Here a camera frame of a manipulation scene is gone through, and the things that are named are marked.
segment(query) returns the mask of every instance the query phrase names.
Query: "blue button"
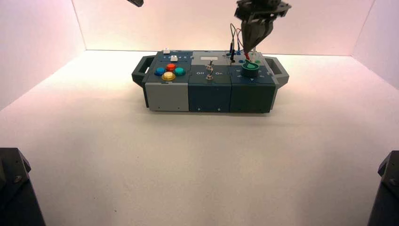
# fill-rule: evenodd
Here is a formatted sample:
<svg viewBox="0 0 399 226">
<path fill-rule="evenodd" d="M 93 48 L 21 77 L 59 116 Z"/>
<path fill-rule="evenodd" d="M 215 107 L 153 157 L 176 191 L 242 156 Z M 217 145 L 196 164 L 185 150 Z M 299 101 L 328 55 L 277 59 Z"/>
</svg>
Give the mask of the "blue button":
<svg viewBox="0 0 399 226">
<path fill-rule="evenodd" d="M 159 67 L 159 68 L 157 68 L 156 70 L 155 70 L 155 75 L 157 75 L 157 76 L 161 76 L 161 75 L 163 75 L 163 73 L 165 73 L 165 69 L 163 68 L 163 67 Z"/>
</svg>

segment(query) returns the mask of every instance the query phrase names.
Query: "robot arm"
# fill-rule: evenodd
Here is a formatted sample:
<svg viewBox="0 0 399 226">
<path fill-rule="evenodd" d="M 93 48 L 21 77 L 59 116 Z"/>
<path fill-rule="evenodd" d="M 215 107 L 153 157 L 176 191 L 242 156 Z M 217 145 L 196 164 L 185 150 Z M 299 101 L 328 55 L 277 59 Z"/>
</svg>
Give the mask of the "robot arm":
<svg viewBox="0 0 399 226">
<path fill-rule="evenodd" d="M 128 0 L 136 6 L 143 0 Z M 281 0 L 239 0 L 235 16 L 241 22 L 244 53 L 248 53 L 263 41 L 273 30 L 273 21 L 285 16 L 291 6 Z"/>
</svg>

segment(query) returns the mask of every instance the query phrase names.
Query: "screw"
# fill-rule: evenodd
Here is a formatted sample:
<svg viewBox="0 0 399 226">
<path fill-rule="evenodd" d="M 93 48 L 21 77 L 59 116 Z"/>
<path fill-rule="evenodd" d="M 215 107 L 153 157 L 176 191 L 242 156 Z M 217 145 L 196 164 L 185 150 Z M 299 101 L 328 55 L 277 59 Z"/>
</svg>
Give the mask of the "screw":
<svg viewBox="0 0 399 226">
<path fill-rule="evenodd" d="M 16 176 L 16 177 L 14 178 L 14 184 L 19 183 L 21 180 L 22 180 L 22 176 Z"/>
<path fill-rule="evenodd" d="M 399 182 L 398 182 L 396 179 L 394 179 L 394 178 L 390 179 L 390 180 L 389 180 L 389 183 L 390 183 L 392 186 L 395 186 L 395 187 L 399 186 Z"/>
</svg>

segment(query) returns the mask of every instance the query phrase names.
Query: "small screen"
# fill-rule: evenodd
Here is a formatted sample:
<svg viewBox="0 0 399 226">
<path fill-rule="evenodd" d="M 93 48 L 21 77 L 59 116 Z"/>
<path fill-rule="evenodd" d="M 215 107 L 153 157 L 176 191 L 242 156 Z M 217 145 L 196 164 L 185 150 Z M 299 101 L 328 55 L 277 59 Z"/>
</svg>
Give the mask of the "small screen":
<svg viewBox="0 0 399 226">
<path fill-rule="evenodd" d="M 217 60 L 217 56 L 201 56 L 201 60 Z"/>
</svg>

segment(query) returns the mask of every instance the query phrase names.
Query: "red button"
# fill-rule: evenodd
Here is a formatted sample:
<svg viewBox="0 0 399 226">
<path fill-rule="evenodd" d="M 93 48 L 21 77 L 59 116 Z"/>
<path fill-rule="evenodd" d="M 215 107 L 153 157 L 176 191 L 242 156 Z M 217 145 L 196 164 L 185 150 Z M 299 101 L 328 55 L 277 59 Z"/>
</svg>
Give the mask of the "red button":
<svg viewBox="0 0 399 226">
<path fill-rule="evenodd" d="M 168 65 L 166 65 L 166 70 L 167 70 L 168 72 L 172 72 L 175 68 L 176 68 L 176 65 L 175 65 L 175 64 L 168 64 Z"/>
</svg>

